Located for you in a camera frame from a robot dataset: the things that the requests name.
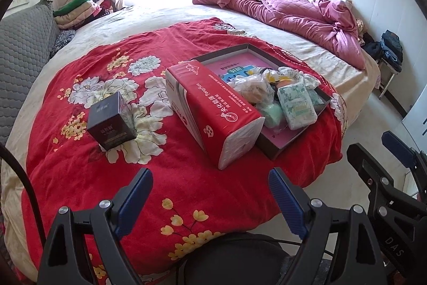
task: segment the green blanket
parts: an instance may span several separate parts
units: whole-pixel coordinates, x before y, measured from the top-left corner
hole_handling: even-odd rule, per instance
[[[73,11],[75,8],[81,6],[84,2],[89,0],[72,0],[71,2],[65,4],[63,7],[60,7],[57,11],[53,12],[53,16],[63,16],[67,15],[70,11]]]

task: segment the small tissue packet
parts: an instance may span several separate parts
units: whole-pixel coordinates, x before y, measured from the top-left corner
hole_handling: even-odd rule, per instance
[[[317,121],[317,114],[303,82],[280,87],[277,95],[292,131],[307,127]]]

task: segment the cardboard box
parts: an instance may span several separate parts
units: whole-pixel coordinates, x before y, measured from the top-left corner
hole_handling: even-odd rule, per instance
[[[286,67],[286,64],[277,58],[251,44],[229,47],[198,56],[194,59],[201,62],[214,72],[217,78],[223,79],[224,81],[229,81],[229,79],[234,78],[236,75],[244,76],[246,74],[245,72],[252,67],[265,67],[271,69]],[[317,88],[315,91],[324,102],[323,105],[315,107],[315,111],[319,116],[329,104],[331,97],[320,88]],[[275,133],[274,130],[264,126],[256,144],[270,160],[275,160],[306,128],[307,127],[292,131],[289,127],[286,127],[282,131]]]
[[[88,132],[105,150],[136,138],[132,112],[120,92],[90,107]]]
[[[219,170],[255,145],[265,118],[200,62],[168,68],[166,88],[172,108]]]

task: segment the white door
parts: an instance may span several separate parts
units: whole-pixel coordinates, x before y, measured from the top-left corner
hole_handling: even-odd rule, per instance
[[[427,87],[403,119],[403,125],[417,147],[427,153]]]

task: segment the red tissue package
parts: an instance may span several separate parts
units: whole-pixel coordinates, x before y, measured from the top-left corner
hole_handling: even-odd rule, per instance
[[[172,109],[219,170],[255,145],[265,118],[200,62],[168,68],[166,89]]]

